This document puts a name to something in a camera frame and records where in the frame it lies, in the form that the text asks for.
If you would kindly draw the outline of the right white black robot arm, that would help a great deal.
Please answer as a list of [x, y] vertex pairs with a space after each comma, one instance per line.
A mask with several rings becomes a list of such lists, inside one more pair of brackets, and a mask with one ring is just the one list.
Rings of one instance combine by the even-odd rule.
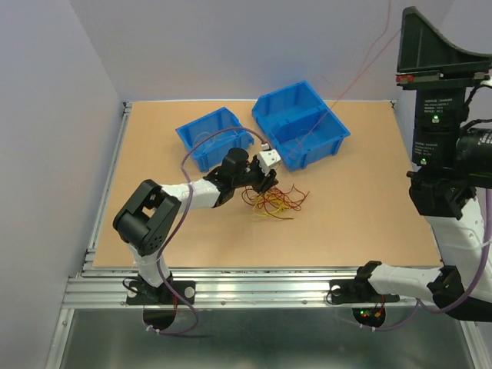
[[397, 84], [416, 94], [409, 195], [430, 225], [439, 268], [399, 268], [370, 261], [357, 270], [358, 301], [386, 295], [414, 298], [434, 314], [461, 321], [491, 319], [491, 130], [469, 119], [476, 92], [490, 87], [491, 56], [457, 47], [415, 7], [402, 14]]

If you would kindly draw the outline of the small blue plastic bin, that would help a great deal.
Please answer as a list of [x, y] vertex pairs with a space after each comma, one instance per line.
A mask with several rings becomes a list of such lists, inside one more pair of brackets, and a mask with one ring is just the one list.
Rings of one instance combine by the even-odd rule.
[[236, 115], [223, 107], [178, 127], [176, 132], [187, 151], [207, 137], [220, 132], [191, 153], [191, 158], [199, 171], [205, 173], [222, 163], [231, 148], [248, 149], [253, 145], [253, 136], [245, 130], [224, 131], [226, 128], [239, 127], [241, 124]]

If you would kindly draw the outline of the large blue divided bin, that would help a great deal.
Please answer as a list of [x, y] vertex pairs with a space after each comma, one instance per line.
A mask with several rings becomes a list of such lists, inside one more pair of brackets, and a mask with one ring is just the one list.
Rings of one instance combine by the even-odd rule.
[[252, 117], [289, 171], [336, 155], [351, 134], [306, 81], [262, 95]]

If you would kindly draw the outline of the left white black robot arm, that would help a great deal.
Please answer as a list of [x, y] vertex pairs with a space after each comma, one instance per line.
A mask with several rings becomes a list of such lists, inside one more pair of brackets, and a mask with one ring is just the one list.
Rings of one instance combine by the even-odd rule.
[[232, 148], [219, 166], [197, 181], [163, 185], [148, 179], [140, 183], [112, 223], [138, 266], [137, 281], [129, 291], [135, 297], [168, 303], [174, 297], [169, 283], [172, 273], [162, 253], [177, 215], [218, 208], [238, 188], [251, 187], [264, 194], [278, 183], [274, 167], [280, 162], [281, 156], [267, 144], [253, 158], [242, 148]]

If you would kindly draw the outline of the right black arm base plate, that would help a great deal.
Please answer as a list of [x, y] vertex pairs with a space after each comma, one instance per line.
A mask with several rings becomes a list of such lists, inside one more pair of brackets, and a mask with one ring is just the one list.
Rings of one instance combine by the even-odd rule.
[[397, 294], [378, 294], [367, 282], [338, 279], [330, 282], [325, 300], [333, 305], [376, 304], [396, 303], [400, 301], [400, 297]]

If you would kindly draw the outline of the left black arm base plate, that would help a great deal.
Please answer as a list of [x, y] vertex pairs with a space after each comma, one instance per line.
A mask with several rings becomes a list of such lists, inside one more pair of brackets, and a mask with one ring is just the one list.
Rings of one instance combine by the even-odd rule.
[[[140, 277], [125, 278], [122, 281], [127, 290], [126, 304], [130, 306], [143, 305], [173, 305], [183, 304], [163, 284], [156, 288]], [[172, 281], [171, 286], [189, 303], [194, 303], [194, 281]]]

